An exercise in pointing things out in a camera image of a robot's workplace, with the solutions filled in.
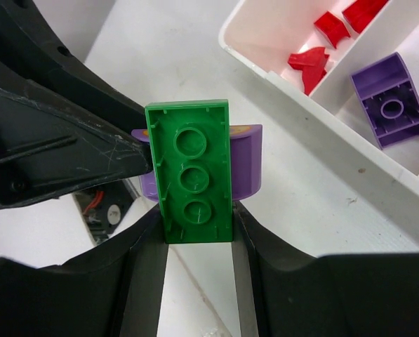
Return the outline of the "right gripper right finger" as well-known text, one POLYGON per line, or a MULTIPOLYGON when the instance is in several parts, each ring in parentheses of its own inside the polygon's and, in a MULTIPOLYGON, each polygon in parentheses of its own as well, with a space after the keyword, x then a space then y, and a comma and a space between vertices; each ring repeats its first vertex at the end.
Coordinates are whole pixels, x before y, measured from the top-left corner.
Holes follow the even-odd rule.
POLYGON ((320 336, 321 266, 262 226, 239 201, 232 259, 242 336, 320 336))

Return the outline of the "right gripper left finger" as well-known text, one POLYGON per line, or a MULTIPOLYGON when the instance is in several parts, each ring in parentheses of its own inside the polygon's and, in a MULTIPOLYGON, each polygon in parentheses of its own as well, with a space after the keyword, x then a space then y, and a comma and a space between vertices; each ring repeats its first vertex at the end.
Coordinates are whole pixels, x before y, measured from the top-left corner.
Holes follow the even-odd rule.
POLYGON ((98 267, 119 265, 105 325, 90 336, 156 336, 164 288, 168 245, 158 206, 132 226, 89 251, 98 267))

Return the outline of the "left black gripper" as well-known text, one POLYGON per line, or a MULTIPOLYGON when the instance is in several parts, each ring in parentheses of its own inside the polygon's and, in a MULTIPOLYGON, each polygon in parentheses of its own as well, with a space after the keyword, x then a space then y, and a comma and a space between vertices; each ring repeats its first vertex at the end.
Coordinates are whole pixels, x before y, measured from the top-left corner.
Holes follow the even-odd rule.
POLYGON ((152 170, 146 145, 114 127, 145 126, 144 108, 78 60, 33 1, 0 1, 0 62, 49 89, 0 87, 0 209, 152 170))

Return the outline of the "green lego plate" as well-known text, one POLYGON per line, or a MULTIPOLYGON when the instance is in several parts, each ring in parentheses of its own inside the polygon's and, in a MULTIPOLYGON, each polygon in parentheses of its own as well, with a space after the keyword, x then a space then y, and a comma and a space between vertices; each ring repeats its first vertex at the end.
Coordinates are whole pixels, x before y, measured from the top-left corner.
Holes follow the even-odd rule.
POLYGON ((232 241, 228 101, 151 103, 145 114, 166 242, 232 241))

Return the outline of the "purple round flower lego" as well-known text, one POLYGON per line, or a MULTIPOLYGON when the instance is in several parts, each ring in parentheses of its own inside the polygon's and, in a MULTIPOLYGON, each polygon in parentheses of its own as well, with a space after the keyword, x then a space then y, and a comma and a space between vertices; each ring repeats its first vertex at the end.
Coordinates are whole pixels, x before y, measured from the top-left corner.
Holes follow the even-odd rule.
POLYGON ((419 137, 419 95, 398 52, 350 79, 380 149, 419 137))

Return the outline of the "red winged lego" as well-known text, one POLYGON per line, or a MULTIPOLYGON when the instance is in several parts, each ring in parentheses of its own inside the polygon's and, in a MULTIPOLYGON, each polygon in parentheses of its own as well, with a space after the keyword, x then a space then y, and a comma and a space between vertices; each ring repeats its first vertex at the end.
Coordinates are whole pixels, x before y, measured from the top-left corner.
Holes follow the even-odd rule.
POLYGON ((322 46, 311 48, 303 53, 290 54, 288 64, 293 69, 302 72, 305 95, 309 95, 327 74, 326 64, 328 59, 329 54, 326 53, 326 48, 322 46))

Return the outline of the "red notched lego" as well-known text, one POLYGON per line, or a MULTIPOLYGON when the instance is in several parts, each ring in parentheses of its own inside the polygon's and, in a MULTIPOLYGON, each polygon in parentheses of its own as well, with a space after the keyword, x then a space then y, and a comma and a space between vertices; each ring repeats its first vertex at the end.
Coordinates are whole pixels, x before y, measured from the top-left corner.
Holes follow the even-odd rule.
POLYGON ((334 48, 337 48, 343 39, 349 39, 351 37, 344 22, 330 11, 326 11, 321 17, 315 20, 314 26, 334 48))

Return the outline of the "red arch lego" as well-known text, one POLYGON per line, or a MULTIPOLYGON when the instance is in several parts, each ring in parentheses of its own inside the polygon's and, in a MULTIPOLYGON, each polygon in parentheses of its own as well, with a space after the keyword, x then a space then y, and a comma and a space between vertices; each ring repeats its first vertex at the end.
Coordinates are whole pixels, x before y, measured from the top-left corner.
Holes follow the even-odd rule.
POLYGON ((342 11, 344 19, 357 33, 362 33, 388 0, 356 0, 342 11))

